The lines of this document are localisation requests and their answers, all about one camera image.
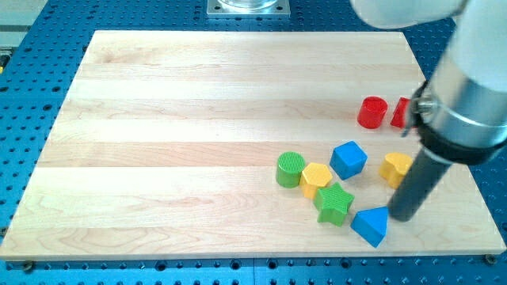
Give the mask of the red block behind arm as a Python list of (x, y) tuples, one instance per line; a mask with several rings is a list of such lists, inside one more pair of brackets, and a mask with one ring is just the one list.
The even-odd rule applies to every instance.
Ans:
[(406, 125), (406, 110), (410, 105), (410, 99), (405, 97), (400, 97), (398, 99), (398, 103), (395, 106), (393, 111), (393, 116), (391, 118), (390, 125), (393, 127), (404, 128)]

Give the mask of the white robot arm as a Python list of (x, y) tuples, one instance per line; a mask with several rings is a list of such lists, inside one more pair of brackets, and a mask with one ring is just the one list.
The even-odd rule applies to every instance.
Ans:
[(459, 16), (433, 76), (413, 95), (407, 125), (420, 157), (447, 165), (488, 161), (506, 144), (506, 3), (354, 0), (359, 18), (381, 29)]

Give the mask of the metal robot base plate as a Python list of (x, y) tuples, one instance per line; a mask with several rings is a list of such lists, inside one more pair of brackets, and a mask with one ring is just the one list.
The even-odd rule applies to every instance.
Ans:
[(206, 12), (211, 18), (291, 15), (288, 0), (207, 0)]

